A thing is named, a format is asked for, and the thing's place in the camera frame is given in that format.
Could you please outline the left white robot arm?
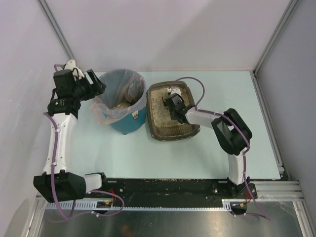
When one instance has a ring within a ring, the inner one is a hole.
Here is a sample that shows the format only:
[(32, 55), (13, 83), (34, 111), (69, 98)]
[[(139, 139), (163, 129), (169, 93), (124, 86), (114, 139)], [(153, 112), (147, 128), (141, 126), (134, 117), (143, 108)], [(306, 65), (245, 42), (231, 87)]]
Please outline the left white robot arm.
[(92, 69), (85, 74), (78, 68), (63, 69), (53, 74), (53, 80), (55, 88), (44, 113), (51, 123), (47, 160), (42, 174), (33, 179), (34, 187), (49, 203), (83, 199), (106, 181), (104, 173), (75, 174), (71, 160), (81, 102), (101, 95), (106, 86)]

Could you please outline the black litter scoop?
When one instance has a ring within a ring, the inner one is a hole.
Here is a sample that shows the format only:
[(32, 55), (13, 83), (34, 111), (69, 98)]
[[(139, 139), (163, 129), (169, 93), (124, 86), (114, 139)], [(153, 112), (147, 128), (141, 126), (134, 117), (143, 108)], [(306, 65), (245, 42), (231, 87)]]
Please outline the black litter scoop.
[(169, 105), (168, 105), (168, 99), (167, 98), (163, 98), (162, 97), (162, 102), (163, 102), (163, 105), (165, 106), (165, 107), (168, 107)]

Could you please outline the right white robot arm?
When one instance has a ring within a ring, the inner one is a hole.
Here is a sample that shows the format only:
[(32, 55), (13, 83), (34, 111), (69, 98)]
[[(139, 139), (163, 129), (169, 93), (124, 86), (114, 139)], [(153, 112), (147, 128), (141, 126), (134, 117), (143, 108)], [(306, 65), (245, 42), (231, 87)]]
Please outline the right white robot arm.
[(250, 150), (252, 132), (239, 113), (233, 108), (220, 113), (185, 105), (178, 93), (168, 95), (162, 101), (168, 107), (172, 120), (213, 129), (220, 147), (228, 155), (227, 192), (236, 198), (243, 190), (247, 190), (249, 178), (246, 153)]

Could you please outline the brown litter box tray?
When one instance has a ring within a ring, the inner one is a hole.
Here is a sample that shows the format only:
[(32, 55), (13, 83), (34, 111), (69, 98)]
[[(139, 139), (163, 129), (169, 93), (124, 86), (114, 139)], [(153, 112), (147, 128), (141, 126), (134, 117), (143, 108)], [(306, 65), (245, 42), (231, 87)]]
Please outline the brown litter box tray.
[(151, 106), (151, 91), (154, 89), (160, 89), (163, 87), (169, 87), (172, 85), (173, 87), (178, 87), (181, 90), (181, 96), (183, 97), (185, 104), (193, 104), (194, 99), (190, 89), (187, 84), (183, 81), (172, 82), (172, 81), (164, 81), (151, 85), (147, 90), (147, 119), (149, 125), (149, 131), (151, 133), (151, 137), (158, 141), (176, 141), (182, 140), (186, 138), (193, 137), (200, 132), (200, 126), (194, 124), (185, 124), (183, 123), (181, 126), (175, 127), (166, 127), (166, 128), (158, 128), (154, 125), (154, 119), (152, 115), (152, 106)]

